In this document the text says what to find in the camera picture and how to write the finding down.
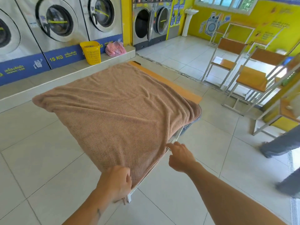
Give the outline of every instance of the yellow laundry basket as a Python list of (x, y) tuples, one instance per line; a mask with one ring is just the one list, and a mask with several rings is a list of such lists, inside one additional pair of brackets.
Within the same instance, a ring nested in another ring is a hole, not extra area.
[(101, 62), (100, 44), (96, 41), (81, 42), (80, 46), (88, 64), (95, 65)]

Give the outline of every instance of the plastic bag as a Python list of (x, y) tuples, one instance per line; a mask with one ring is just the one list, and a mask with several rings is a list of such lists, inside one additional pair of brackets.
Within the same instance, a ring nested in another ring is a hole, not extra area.
[(110, 42), (109, 44), (107, 44), (107, 46), (105, 48), (105, 52), (109, 56), (119, 56), (119, 55), (125, 54), (126, 50), (123, 47), (122, 42), (115, 41), (113, 43)]

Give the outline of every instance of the window frame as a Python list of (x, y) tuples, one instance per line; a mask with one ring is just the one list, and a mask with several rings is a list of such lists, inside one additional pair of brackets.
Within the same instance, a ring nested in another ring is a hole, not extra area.
[(229, 7), (222, 6), (222, 5), (203, 3), (203, 2), (200, 2), (198, 0), (195, 0), (194, 4), (197, 5), (197, 6), (201, 6), (201, 7), (207, 7), (207, 8), (227, 11), (227, 12), (231, 12), (231, 13), (240, 13), (240, 14), (250, 15), (252, 10), (256, 6), (258, 0), (254, 0), (254, 2), (252, 3), (251, 8), (249, 9), (249, 11), (244, 11), (244, 10), (233, 8), (232, 6), (233, 6), (234, 2), (235, 2), (235, 0), (232, 0)]

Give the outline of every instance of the person's left hand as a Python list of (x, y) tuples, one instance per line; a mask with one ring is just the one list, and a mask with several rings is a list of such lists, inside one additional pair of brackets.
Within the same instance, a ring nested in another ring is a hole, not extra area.
[(117, 201), (130, 193), (131, 184), (130, 169), (114, 166), (101, 174), (95, 190), (104, 192), (112, 201)]

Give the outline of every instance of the dryer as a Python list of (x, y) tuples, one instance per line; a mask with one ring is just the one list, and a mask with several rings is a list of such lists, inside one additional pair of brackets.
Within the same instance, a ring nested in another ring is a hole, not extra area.
[(132, 40), (136, 50), (151, 45), (155, 0), (132, 0)]
[(48, 70), (15, 0), (0, 0), (0, 86)]
[(51, 68), (85, 59), (88, 34), (79, 0), (16, 0)]
[(100, 52), (115, 41), (123, 42), (121, 0), (80, 0), (89, 40), (100, 43)]
[(171, 15), (172, 0), (156, 0), (155, 19), (153, 22), (152, 45), (167, 39)]

